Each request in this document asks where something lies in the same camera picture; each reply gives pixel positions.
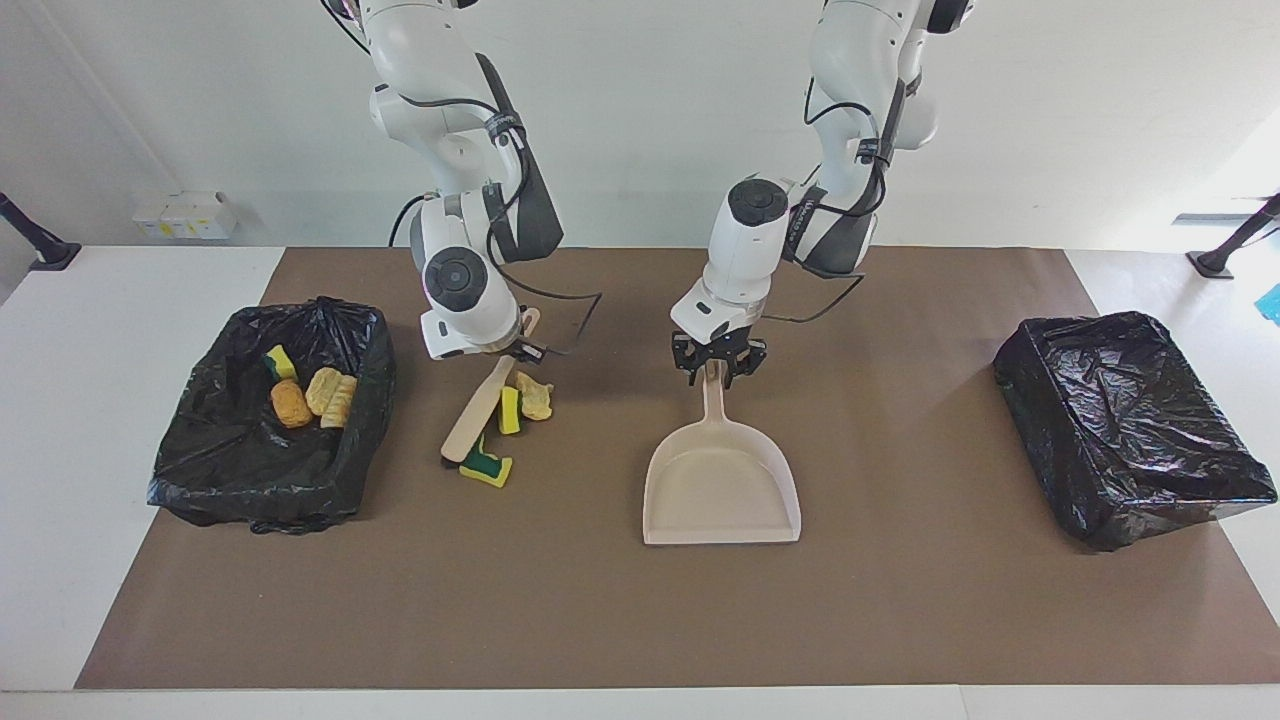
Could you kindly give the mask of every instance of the blue object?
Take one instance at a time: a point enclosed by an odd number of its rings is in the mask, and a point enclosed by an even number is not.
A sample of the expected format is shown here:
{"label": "blue object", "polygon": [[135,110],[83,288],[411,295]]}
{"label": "blue object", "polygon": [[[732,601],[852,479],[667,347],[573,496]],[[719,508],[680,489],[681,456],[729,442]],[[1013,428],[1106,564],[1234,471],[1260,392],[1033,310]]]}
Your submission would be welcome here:
{"label": "blue object", "polygon": [[1258,300],[1258,311],[1262,316],[1280,325],[1280,284]]}

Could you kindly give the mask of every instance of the white wall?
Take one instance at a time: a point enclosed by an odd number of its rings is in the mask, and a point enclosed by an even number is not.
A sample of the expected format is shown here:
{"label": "white wall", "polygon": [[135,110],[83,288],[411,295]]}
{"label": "white wall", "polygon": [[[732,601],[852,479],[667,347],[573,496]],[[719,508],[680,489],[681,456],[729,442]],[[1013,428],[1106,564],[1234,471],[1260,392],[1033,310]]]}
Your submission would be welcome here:
{"label": "white wall", "polygon": [[27,277],[27,266],[36,259],[36,252],[27,241],[6,223],[0,222],[0,304]]}
{"label": "white wall", "polygon": [[[58,64],[65,49],[36,47],[5,10],[0,177],[55,232],[138,241],[133,200],[164,167],[224,191],[243,243],[380,243],[430,186],[370,124],[376,78],[317,1],[29,3],[128,118],[70,92],[84,78]],[[530,128],[567,243],[698,246],[735,181],[817,161],[800,111],[820,5],[484,0],[461,20]],[[1161,229],[1280,108],[1277,31],[1272,0],[982,0],[933,41],[942,133],[899,155],[879,242],[1169,242]]]}

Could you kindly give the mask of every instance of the sponge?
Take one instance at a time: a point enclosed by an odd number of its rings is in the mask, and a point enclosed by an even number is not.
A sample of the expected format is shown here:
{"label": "sponge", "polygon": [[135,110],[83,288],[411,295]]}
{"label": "sponge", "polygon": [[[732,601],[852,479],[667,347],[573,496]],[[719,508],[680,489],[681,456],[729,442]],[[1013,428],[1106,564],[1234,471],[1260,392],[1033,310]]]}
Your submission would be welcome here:
{"label": "sponge", "polygon": [[502,388],[502,406],[498,410],[498,432],[513,436],[520,432],[520,391]]}
{"label": "sponge", "polygon": [[511,477],[511,457],[498,457],[484,451],[484,434],[481,434],[476,438],[471,452],[467,454],[467,459],[462,461],[458,473],[463,478],[502,488],[507,484],[507,478]]}
{"label": "sponge", "polygon": [[280,380],[297,380],[298,370],[293,366],[293,360],[289,360],[287,352],[284,352],[283,345],[276,345],[262,356],[262,363],[266,364],[266,369],[271,370],[271,377],[275,382]]}

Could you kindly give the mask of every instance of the black trash bag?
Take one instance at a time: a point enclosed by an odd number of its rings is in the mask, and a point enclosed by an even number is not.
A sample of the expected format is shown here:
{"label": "black trash bag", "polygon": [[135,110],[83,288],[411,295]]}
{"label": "black trash bag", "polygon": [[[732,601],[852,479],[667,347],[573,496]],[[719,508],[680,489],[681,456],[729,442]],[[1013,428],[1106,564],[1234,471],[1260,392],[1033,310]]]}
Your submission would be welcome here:
{"label": "black trash bag", "polygon": [[[303,388],[320,368],[360,384],[346,429],[287,429],[262,363],[283,345]],[[319,297],[232,315],[192,369],[160,442],[147,503],[196,525],[247,521],[255,533],[303,534],[360,510],[365,475],[390,421],[396,355],[376,307]]]}
{"label": "black trash bag", "polygon": [[1155,318],[1027,320],[995,368],[1057,523],[1093,550],[1276,502]]}

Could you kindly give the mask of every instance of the white table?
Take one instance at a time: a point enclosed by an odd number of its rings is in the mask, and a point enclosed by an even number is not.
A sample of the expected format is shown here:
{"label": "white table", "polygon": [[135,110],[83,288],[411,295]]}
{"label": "white table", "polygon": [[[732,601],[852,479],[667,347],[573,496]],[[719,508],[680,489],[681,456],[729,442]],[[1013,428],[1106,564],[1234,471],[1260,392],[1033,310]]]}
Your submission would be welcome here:
{"label": "white table", "polygon": [[[1165,320],[1245,443],[1280,469],[1280,327],[1253,307],[1280,283],[1280,252],[1248,252],[1234,283],[1201,281],[1176,255],[1070,258],[1100,311]],[[187,372],[228,315],[259,301],[280,255],[88,247],[0,306],[0,717],[1244,719],[1280,703],[1280,687],[72,692],[155,515],[140,478]],[[1280,509],[1224,527],[1276,615]]]}

